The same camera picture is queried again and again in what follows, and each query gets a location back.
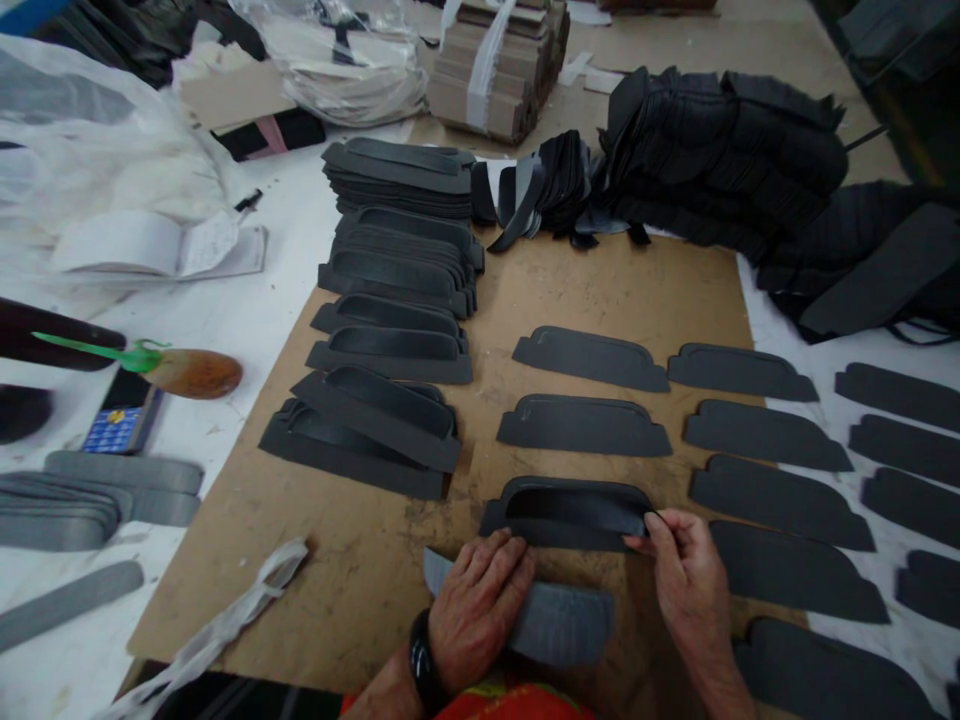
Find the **hand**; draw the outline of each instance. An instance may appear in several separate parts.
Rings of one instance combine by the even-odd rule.
[[[537,563],[510,530],[463,546],[430,609],[430,651],[451,697],[480,682],[507,644]]]
[[[755,717],[733,659],[727,571],[709,526],[680,510],[663,510],[660,517],[647,513],[643,519],[650,537],[623,540],[656,558],[660,610],[698,694],[714,718]]]

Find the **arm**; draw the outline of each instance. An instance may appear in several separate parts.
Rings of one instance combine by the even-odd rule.
[[[497,530],[457,556],[430,608],[430,653],[452,698],[483,680],[507,644],[533,585],[536,558],[521,538]],[[423,706],[404,643],[344,716],[420,720]]]
[[[756,718],[733,659],[727,571],[703,519],[679,510],[644,517],[650,537],[625,537],[656,558],[657,598],[693,686],[714,720]]]

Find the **wristband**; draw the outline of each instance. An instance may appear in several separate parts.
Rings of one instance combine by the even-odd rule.
[[[410,672],[424,712],[428,718],[436,716],[450,703],[450,696],[440,682],[440,673],[430,652],[429,609],[417,615],[410,628]]]

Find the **cardboard work surface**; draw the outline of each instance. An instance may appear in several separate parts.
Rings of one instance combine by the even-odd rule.
[[[495,235],[481,236],[489,245]],[[307,374],[303,363],[325,335],[309,327],[324,302],[307,302],[226,465],[203,502],[129,643],[137,657],[171,661],[205,623],[243,593],[263,560],[305,536],[311,554],[286,595],[227,648],[230,673],[334,692],[359,691],[407,637],[430,602],[422,554],[447,557],[476,535],[486,500],[511,478],[546,475],[625,482],[658,508],[692,507],[694,469],[710,453],[681,440],[685,417],[709,397],[757,398],[672,385],[644,393],[538,370],[511,359],[521,336],[559,325],[643,344],[660,365],[687,342],[752,348],[733,253],[655,237],[646,248],[625,235],[578,253],[541,234],[502,256],[488,255],[478,280],[479,312],[462,323],[475,381],[442,386],[457,411],[464,449],[444,502],[412,500],[289,463],[257,449],[271,414]],[[637,459],[511,447],[495,441],[501,415],[529,393],[632,400],[665,426],[674,454]],[[707,517],[717,514],[698,509]],[[699,717],[657,605],[652,561],[620,553],[539,549],[538,579],[605,588],[617,598],[617,629],[596,667],[544,675],[604,717]],[[805,615],[732,599],[733,631],[773,615]]]

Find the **cardboard stack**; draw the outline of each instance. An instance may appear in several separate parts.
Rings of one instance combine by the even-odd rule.
[[[467,122],[467,86],[495,15],[483,0],[463,0],[447,30],[427,87],[430,112],[444,125],[480,132]],[[565,2],[520,0],[497,57],[485,135],[516,144],[536,127],[563,67],[569,32]]]

